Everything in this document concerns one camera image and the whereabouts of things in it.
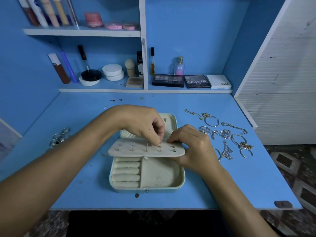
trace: jewelry box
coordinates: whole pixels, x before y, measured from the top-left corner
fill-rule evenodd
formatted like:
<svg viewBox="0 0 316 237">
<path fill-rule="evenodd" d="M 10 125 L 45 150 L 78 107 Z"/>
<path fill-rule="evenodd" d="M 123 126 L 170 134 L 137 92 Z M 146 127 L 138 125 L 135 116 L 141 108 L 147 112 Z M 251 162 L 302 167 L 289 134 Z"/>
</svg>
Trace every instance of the jewelry box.
<svg viewBox="0 0 316 237">
<path fill-rule="evenodd" d="M 174 191 L 185 182 L 184 168 L 169 157 L 184 155 L 180 142 L 167 143 L 171 133 L 178 128 L 176 117 L 159 113 L 166 125 L 165 135 L 159 146 L 150 144 L 126 130 L 109 149 L 113 156 L 109 182 L 117 192 Z"/>
</svg>

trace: pink cosmetic compact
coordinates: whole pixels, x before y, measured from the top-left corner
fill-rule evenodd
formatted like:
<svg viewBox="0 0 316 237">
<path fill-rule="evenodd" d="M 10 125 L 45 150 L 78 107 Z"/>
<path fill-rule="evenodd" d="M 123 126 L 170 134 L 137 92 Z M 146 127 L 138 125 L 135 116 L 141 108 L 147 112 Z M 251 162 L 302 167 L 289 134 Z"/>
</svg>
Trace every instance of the pink cosmetic compact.
<svg viewBox="0 0 316 237">
<path fill-rule="evenodd" d="M 105 28 L 110 29 L 110 30 L 118 30 L 118 29 L 122 29 L 123 25 L 117 22 L 109 22 L 109 23 L 105 23 Z"/>
<path fill-rule="evenodd" d="M 124 23 L 123 24 L 123 29 L 125 30 L 136 30 L 138 27 L 137 23 Z"/>
<path fill-rule="evenodd" d="M 88 27 L 102 27 L 103 21 L 99 12 L 85 12 L 84 18 Z"/>
</svg>

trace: hand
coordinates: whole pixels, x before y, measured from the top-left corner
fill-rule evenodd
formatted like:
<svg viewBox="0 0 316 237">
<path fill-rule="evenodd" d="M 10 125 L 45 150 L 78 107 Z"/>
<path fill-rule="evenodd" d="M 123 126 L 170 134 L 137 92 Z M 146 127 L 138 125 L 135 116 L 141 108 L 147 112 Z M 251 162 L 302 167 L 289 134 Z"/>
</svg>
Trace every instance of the hand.
<svg viewBox="0 0 316 237">
<path fill-rule="evenodd" d="M 165 134 L 165 123 L 155 108 L 117 105 L 107 111 L 115 115 L 120 130 L 127 130 L 133 135 L 145 137 L 153 145 L 161 143 Z"/>
<path fill-rule="evenodd" d="M 221 167 L 209 136 L 193 126 L 186 124 L 172 132 L 167 142 L 175 141 L 181 141 L 189 147 L 184 155 L 172 158 L 177 164 L 193 170 L 201 177 Z"/>
</svg>

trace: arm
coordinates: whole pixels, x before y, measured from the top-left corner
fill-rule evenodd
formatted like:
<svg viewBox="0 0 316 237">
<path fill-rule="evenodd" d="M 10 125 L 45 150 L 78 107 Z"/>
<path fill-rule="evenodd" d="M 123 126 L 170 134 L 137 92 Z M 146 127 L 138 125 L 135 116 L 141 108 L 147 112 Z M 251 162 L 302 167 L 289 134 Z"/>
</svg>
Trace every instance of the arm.
<svg viewBox="0 0 316 237">
<path fill-rule="evenodd" d="M 158 145 L 165 125 L 153 108 L 121 105 L 103 112 L 81 131 L 0 183 L 0 236 L 25 234 L 101 145 L 121 129 Z"/>
<path fill-rule="evenodd" d="M 189 148 L 183 156 L 173 160 L 192 169 L 204 179 L 236 236 L 277 237 L 219 163 L 210 138 L 206 134 L 190 125 L 185 125 L 174 131 L 167 142 L 173 143 L 179 140 Z"/>
</svg>

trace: blue pen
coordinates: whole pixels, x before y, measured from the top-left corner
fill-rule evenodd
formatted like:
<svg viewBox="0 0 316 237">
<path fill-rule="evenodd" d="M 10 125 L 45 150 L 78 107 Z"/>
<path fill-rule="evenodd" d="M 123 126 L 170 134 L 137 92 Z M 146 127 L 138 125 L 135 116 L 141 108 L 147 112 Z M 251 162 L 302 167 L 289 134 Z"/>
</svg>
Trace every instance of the blue pen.
<svg viewBox="0 0 316 237">
<path fill-rule="evenodd" d="M 63 58 L 63 60 L 64 60 L 64 62 L 66 64 L 66 67 L 67 67 L 67 69 L 68 69 L 68 71 L 69 71 L 69 73 L 71 75 L 72 80 L 74 81 L 74 83 L 78 83 L 77 82 L 77 78 L 76 78 L 76 76 L 74 74 L 74 71 L 72 70 L 71 65 L 70 65 L 70 63 L 69 63 L 69 61 L 68 61 L 68 59 L 66 57 L 66 54 L 64 52 L 61 52 L 61 57 Z"/>
</svg>

